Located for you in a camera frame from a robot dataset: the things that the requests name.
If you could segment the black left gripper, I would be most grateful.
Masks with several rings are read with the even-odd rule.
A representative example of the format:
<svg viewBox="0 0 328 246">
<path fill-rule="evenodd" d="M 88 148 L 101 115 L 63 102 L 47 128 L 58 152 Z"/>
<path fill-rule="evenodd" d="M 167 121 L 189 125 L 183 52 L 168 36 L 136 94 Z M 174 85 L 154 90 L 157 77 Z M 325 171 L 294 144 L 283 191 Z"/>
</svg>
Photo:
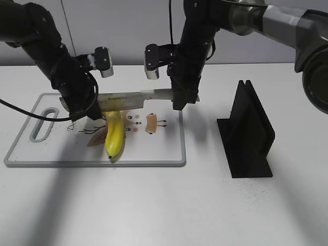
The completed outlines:
<svg viewBox="0 0 328 246">
<path fill-rule="evenodd" d="M 62 55 L 59 58 L 51 69 L 50 81 L 52 88 L 60 92 L 71 120 L 86 116 L 92 120 L 103 117 L 96 102 L 96 81 L 73 57 Z"/>
</svg>

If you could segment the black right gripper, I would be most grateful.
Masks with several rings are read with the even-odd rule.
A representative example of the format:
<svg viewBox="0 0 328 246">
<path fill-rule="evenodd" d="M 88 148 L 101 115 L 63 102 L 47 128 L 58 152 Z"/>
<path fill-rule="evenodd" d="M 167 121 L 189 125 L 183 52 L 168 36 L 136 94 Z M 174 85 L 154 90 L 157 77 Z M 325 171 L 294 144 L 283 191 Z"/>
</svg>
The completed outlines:
<svg viewBox="0 0 328 246">
<path fill-rule="evenodd" d="M 181 111 L 187 103 L 199 101 L 198 87 L 207 60 L 206 43 L 169 44 L 167 75 L 173 91 L 173 109 Z"/>
</svg>

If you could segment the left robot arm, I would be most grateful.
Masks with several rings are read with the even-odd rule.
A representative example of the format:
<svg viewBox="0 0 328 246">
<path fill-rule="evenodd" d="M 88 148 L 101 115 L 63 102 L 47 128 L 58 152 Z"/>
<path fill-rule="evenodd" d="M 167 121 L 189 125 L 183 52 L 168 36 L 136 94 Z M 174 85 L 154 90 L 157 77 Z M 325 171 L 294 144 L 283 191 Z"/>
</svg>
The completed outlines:
<svg viewBox="0 0 328 246">
<path fill-rule="evenodd" d="M 1 1 L 1 41 L 21 47 L 61 94 L 68 120 L 102 118 L 98 84 L 89 70 L 70 55 L 51 13 L 36 3 Z"/>
</svg>

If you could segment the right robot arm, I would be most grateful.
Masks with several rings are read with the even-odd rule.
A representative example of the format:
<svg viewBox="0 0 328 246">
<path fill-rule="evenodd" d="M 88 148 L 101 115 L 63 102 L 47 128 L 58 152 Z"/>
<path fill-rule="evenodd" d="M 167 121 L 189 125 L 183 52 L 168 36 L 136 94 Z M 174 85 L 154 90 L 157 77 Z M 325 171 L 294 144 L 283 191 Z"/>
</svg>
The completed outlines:
<svg viewBox="0 0 328 246">
<path fill-rule="evenodd" d="M 327 13 L 263 1 L 184 1 L 185 23 L 168 66 L 173 109 L 196 102 L 201 73 L 219 30 L 253 32 L 295 50 L 295 72 L 302 74 L 308 100 L 327 112 Z"/>
</svg>

